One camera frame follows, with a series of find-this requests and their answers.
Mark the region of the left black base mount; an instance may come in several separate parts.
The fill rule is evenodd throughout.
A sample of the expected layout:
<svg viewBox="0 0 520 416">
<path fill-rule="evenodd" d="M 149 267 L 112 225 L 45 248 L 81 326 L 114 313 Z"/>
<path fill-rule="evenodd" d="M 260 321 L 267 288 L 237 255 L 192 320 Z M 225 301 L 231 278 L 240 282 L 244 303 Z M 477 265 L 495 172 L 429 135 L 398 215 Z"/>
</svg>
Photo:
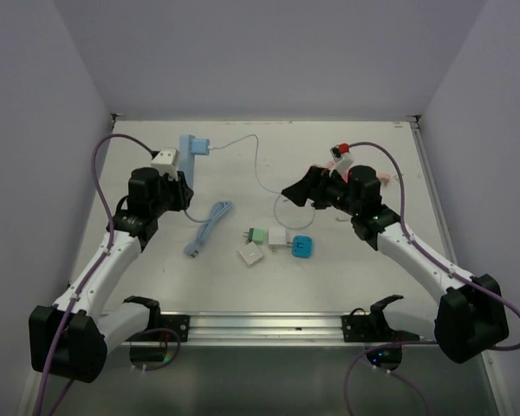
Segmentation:
<svg viewBox="0 0 520 416">
<path fill-rule="evenodd" d="M 168 342 L 175 340 L 173 335 L 169 335 L 167 333 L 146 334 L 147 330 L 156 328 L 168 328 L 179 336 L 181 342 L 187 342 L 190 329 L 190 316 L 183 314 L 162 314 L 158 322 L 155 323 L 152 327 L 146 328 L 144 331 L 133 334 L 131 337 L 127 338 L 127 341 Z"/>
</svg>

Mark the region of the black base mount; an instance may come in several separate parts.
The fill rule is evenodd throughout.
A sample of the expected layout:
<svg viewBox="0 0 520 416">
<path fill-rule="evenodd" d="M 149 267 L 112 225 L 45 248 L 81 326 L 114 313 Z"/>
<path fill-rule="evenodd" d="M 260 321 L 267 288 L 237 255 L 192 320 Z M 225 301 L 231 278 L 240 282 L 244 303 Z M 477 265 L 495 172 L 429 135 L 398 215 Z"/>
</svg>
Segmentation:
<svg viewBox="0 0 520 416">
<path fill-rule="evenodd" d="M 341 316 L 341 331 L 345 342 L 394 342 L 419 341 L 420 336 L 405 330 L 391 328 L 384 315 L 384 309 L 398 300 L 401 295 L 391 295 L 370 306 L 369 311 L 353 309 Z"/>
<path fill-rule="evenodd" d="M 168 328 L 179 336 L 181 342 L 187 342 L 190 329 L 190 316 L 183 314 L 162 314 L 158 322 L 155 323 L 152 327 L 146 328 L 144 331 L 133 334 L 131 337 L 127 338 L 127 341 L 168 342 L 175 340 L 173 335 L 169 335 L 167 333 L 146 334 L 147 330 L 156 328 Z"/>
</svg>

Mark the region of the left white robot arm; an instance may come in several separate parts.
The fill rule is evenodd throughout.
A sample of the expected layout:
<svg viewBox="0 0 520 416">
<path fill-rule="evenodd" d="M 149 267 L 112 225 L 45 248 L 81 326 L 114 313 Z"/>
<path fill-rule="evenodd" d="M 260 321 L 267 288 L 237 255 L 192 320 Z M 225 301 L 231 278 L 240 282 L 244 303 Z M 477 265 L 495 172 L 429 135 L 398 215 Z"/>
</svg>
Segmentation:
<svg viewBox="0 0 520 416">
<path fill-rule="evenodd" d="M 163 328 L 159 303 L 129 296 L 113 312 L 107 299 L 128 267 L 144 251 L 168 211 L 184 211 L 193 190 L 185 174 L 174 177 L 153 167 L 132 171 L 128 194 L 120 200 L 101 245 L 77 279 L 52 305 L 29 316 L 31 366 L 86 383 L 94 381 L 107 356 L 134 335 L 157 338 Z"/>
</svg>

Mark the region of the blue power strip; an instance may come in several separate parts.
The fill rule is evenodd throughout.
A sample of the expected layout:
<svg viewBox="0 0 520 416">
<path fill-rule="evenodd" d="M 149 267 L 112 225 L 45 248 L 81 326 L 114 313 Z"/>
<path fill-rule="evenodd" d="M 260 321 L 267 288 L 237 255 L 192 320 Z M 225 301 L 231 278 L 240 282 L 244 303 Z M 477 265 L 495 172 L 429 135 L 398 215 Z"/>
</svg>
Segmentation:
<svg viewBox="0 0 520 416">
<path fill-rule="evenodd" d="M 196 137 L 190 134 L 181 134 L 179 136 L 179 170 L 184 173 L 186 183 L 191 188 L 193 188 L 194 183 L 195 155 L 193 154 L 192 146 L 195 139 Z"/>
</svg>

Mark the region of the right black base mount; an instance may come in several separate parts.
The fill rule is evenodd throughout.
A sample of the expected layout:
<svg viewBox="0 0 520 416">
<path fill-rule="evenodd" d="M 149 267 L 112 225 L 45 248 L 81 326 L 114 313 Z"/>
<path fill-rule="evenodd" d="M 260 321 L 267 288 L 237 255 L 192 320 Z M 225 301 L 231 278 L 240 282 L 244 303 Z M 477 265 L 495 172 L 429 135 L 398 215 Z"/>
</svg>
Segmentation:
<svg viewBox="0 0 520 416">
<path fill-rule="evenodd" d="M 384 309 L 398 300 L 401 295 L 391 295 L 370 306 L 369 311 L 353 309 L 341 316 L 341 331 L 345 342 L 394 342 L 419 341 L 420 336 L 405 330 L 391 328 L 384 315 Z"/>
</svg>

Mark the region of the green charger plug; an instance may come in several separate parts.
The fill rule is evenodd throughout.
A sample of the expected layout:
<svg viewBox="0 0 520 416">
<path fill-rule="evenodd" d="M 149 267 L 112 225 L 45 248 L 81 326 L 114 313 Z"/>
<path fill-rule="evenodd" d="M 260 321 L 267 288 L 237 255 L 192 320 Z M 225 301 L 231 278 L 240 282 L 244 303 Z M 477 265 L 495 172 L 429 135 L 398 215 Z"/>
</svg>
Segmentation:
<svg viewBox="0 0 520 416">
<path fill-rule="evenodd" d="M 247 244 L 254 243 L 257 245 L 263 245 L 266 237 L 267 231 L 257 227 L 250 227 L 244 232 L 244 239 Z"/>
</svg>

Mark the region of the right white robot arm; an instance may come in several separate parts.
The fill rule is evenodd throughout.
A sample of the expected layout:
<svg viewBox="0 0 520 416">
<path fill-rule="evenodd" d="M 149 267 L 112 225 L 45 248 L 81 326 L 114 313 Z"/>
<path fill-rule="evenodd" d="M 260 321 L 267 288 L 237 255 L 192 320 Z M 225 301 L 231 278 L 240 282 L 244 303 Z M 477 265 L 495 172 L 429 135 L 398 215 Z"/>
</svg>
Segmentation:
<svg viewBox="0 0 520 416">
<path fill-rule="evenodd" d="M 311 166 L 282 194 L 297 206 L 333 207 L 349 215 L 360 240 L 412 276 L 438 304 L 434 337 L 452 361 L 468 361 L 507 338 L 498 282 L 489 275 L 475 277 L 418 240 L 402 225 L 400 215 L 383 203 L 373 168 L 355 166 L 344 180 L 328 168 Z"/>
</svg>

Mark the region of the aluminium front rail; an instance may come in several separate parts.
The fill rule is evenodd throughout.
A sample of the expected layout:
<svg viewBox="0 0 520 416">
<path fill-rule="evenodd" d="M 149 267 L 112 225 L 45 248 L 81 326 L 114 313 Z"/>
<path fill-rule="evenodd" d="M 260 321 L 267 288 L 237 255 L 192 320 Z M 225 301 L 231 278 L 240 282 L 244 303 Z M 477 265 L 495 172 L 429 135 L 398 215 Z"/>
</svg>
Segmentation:
<svg viewBox="0 0 520 416">
<path fill-rule="evenodd" d="M 113 351 L 123 343 L 155 343 L 166 345 L 168 342 L 127 341 L 135 333 L 144 331 L 158 322 L 162 314 L 151 311 L 142 305 L 125 303 L 113 313 L 103 315 L 98 321 L 86 315 L 74 315 L 68 318 L 61 330 L 62 347 L 70 342 L 92 351 L 101 347 Z M 193 344 L 210 345 L 212 343 L 260 345 L 262 343 L 309 342 L 334 345 L 345 342 L 341 331 L 341 316 L 316 313 L 199 313 L 190 316 L 188 341 Z M 430 339 L 433 336 L 433 324 L 424 320 L 411 323 L 411 329 L 400 324 L 395 330 L 405 330 Z M 179 336 L 168 328 L 147 330 L 146 334 L 167 333 L 175 340 Z"/>
</svg>

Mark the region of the light blue charger plug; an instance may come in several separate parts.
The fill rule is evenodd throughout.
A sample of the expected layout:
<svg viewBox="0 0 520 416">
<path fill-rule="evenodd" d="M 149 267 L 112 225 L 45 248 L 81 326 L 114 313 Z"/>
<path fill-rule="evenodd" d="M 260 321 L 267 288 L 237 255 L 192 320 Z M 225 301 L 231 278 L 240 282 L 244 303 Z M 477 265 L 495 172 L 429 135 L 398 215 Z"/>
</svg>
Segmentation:
<svg viewBox="0 0 520 416">
<path fill-rule="evenodd" d="M 192 156 L 207 156 L 211 151 L 211 142 L 208 139 L 191 138 L 190 153 Z"/>
</svg>

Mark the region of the blue round plug adapter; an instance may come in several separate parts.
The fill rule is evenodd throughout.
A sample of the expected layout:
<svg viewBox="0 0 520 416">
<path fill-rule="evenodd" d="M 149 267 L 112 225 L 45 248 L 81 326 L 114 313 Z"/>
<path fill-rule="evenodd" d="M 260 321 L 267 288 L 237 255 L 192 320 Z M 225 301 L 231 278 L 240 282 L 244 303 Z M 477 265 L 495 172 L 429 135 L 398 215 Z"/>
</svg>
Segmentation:
<svg viewBox="0 0 520 416">
<path fill-rule="evenodd" d="M 296 235 L 290 242 L 291 255 L 299 259 L 311 258 L 314 252 L 314 241 L 312 237 Z"/>
</svg>

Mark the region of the white cube charger plug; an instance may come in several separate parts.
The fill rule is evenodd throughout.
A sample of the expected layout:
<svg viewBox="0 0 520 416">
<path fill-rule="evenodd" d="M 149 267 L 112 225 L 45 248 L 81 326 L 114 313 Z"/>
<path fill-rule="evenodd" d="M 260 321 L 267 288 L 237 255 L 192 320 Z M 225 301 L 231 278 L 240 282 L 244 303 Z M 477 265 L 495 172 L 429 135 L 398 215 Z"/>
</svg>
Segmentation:
<svg viewBox="0 0 520 416">
<path fill-rule="evenodd" d="M 285 248 L 288 245 L 287 230 L 281 226 L 268 229 L 268 246 L 272 252 Z"/>
</svg>

